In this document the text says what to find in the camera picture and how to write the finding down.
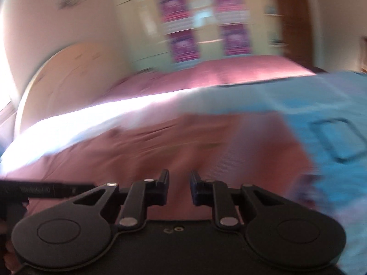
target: cream wall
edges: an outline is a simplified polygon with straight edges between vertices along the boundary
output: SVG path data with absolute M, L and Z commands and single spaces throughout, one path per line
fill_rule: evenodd
M 20 96 L 45 60 L 84 40 L 113 47 L 119 53 L 122 73 L 130 70 L 112 0 L 85 0 L 66 9 L 59 9 L 58 3 L 59 0 L 4 1 L 4 45 Z
M 162 30 L 157 0 L 114 0 L 122 34 L 126 38 L 130 61 L 136 70 L 155 67 L 171 71 L 169 45 Z M 256 55 L 278 54 L 278 48 L 269 46 L 269 29 L 276 24 L 277 17 L 264 15 L 265 0 L 245 0 L 250 10 L 248 24 L 253 53 Z M 213 18 L 211 0 L 188 0 L 194 17 L 206 12 L 209 17 L 201 20 L 203 26 L 195 29 L 202 60 L 218 59 L 223 56 L 218 26 Z
M 367 36 L 367 0 L 317 0 L 321 30 L 315 57 L 327 71 L 359 70 L 360 36 Z

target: hand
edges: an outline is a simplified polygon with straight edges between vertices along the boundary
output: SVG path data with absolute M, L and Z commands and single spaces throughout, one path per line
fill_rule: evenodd
M 0 221 L 0 234 L 6 234 L 7 233 L 7 226 L 5 221 Z M 15 255 L 13 244 L 10 240 L 6 242 L 6 250 L 3 254 L 5 266 L 12 272 L 17 271 L 21 264 L 18 262 L 18 259 Z

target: window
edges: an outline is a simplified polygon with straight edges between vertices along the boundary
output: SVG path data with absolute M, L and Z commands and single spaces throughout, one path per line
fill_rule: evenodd
M 12 104 L 10 103 L 10 96 L 9 96 L 9 85 L 7 83 L 7 68 L 8 68 L 8 61 L 6 59 L 5 48 L 3 43 L 3 26 L 2 26 L 2 14 L 0 9 L 0 123 L 2 122 L 2 118 L 4 115 L 8 115 L 9 106 L 12 108 Z

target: wooden headboard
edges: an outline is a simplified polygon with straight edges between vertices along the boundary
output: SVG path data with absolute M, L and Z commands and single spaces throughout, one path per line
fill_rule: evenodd
M 21 99 L 14 136 L 43 119 L 89 106 L 118 79 L 116 53 L 96 42 L 70 45 L 47 60 Z

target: pink bedspread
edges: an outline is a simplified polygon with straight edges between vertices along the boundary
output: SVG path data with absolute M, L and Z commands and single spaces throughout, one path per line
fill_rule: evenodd
M 150 208 L 148 217 L 208 219 L 210 208 L 192 204 L 190 171 L 229 187 L 252 183 L 289 197 L 297 194 L 295 188 L 312 163 L 279 113 L 183 115 L 140 129 L 111 129 L 45 155 L 5 179 L 116 182 L 129 187 L 137 180 L 157 178 L 162 169 L 170 170 L 168 203 Z M 38 212 L 58 202 L 33 199 L 28 210 Z
M 183 89 L 315 75 L 279 56 L 225 58 L 172 73 L 145 72 L 115 84 L 97 103 L 174 92 Z

